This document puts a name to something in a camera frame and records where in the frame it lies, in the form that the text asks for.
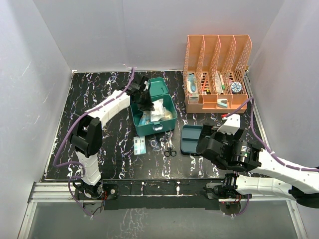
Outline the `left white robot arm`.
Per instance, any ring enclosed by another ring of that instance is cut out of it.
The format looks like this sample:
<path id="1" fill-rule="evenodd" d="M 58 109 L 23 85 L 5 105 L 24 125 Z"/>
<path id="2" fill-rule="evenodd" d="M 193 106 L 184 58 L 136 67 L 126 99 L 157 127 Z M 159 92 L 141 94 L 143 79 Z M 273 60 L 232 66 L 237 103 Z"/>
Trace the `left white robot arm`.
<path id="1" fill-rule="evenodd" d="M 103 193 L 101 173 L 98 165 L 98 152 L 103 143 L 103 127 L 123 109 L 136 104 L 142 111 L 154 108 L 150 94 L 150 79 L 135 73 L 125 87 L 114 90 L 101 103 L 87 110 L 76 120 L 69 136 L 69 142 L 75 147 L 81 169 L 81 179 L 74 183 L 78 191 L 86 197 L 97 199 Z"/>

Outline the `green medicine kit box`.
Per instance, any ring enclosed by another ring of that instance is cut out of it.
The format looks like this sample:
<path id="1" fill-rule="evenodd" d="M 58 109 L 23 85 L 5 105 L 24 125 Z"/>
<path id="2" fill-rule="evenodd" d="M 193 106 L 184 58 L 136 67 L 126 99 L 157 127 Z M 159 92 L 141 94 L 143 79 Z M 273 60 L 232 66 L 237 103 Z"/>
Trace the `green medicine kit box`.
<path id="1" fill-rule="evenodd" d="M 174 130 L 177 120 L 174 102 L 164 79 L 152 78 L 150 84 L 153 108 L 150 111 L 141 111 L 137 104 L 131 104 L 133 123 L 138 136 Z"/>

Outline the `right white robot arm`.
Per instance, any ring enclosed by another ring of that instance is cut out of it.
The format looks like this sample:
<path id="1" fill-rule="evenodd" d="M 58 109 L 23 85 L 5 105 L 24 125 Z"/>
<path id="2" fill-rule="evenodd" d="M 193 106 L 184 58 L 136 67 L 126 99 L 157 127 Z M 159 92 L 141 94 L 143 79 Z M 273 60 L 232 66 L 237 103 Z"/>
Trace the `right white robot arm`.
<path id="1" fill-rule="evenodd" d="M 319 170 L 284 159 L 273 152 L 240 139 L 240 127 L 202 126 L 196 153 L 217 168 L 227 170 L 223 184 L 206 187 L 213 198 L 238 195 L 274 195 L 298 204 L 319 207 Z"/>

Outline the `blue divided tray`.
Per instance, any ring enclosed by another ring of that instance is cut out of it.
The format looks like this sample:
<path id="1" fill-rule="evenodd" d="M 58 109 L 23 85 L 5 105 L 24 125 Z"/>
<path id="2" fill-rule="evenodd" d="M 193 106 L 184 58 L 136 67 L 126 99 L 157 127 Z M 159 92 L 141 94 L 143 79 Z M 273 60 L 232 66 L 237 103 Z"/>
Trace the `blue divided tray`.
<path id="1" fill-rule="evenodd" d="M 181 130 L 180 151 L 183 155 L 198 156 L 196 147 L 202 130 L 201 125 L 186 124 Z"/>

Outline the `black handled scissors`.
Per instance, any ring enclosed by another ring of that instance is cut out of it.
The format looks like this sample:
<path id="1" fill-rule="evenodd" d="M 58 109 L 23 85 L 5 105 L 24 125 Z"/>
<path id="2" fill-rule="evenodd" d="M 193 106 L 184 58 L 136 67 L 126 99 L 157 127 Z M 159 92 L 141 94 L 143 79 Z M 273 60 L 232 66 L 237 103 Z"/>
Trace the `black handled scissors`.
<path id="1" fill-rule="evenodd" d="M 173 148 L 171 136 L 167 139 L 166 149 L 164 151 L 165 157 L 175 157 L 177 155 L 177 151 Z"/>

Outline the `clear bag with rubber bands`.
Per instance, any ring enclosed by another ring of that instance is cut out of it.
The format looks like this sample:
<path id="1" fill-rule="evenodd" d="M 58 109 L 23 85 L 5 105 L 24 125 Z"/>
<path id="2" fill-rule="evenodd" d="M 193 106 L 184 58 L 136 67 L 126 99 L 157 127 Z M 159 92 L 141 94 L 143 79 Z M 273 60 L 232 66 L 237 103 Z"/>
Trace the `clear bag with rubber bands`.
<path id="1" fill-rule="evenodd" d="M 152 151 L 160 151 L 161 150 L 161 143 L 156 136 L 151 137 L 149 142 L 150 142 L 150 146 L 152 148 Z"/>

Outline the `white blue bandage box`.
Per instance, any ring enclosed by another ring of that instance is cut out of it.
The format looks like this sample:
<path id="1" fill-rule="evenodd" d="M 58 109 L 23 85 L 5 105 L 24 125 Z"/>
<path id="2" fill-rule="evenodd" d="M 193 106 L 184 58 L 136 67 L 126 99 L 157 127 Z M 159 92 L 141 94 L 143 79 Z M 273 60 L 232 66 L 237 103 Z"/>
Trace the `white blue bandage box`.
<path id="1" fill-rule="evenodd" d="M 146 142 L 144 136 L 134 137 L 134 155 L 146 154 Z"/>

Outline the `white gauze packet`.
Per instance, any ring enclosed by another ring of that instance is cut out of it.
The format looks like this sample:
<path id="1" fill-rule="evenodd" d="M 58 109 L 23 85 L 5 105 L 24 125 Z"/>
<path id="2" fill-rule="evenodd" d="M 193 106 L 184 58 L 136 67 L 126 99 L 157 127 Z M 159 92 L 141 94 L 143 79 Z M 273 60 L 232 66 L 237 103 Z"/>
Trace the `white gauze packet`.
<path id="1" fill-rule="evenodd" d="M 161 121 L 164 117 L 163 99 L 158 99 L 153 102 L 153 109 L 151 110 L 151 122 Z"/>

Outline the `blue cotton swab bag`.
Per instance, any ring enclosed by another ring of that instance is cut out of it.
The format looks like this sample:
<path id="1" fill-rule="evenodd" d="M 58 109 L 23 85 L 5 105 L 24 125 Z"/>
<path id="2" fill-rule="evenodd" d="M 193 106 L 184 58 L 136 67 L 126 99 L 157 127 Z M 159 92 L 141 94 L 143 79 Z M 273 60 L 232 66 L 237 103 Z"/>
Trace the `blue cotton swab bag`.
<path id="1" fill-rule="evenodd" d="M 139 126 L 144 126 L 147 125 L 151 122 L 151 112 L 150 111 L 144 111 L 140 121 L 139 121 Z"/>

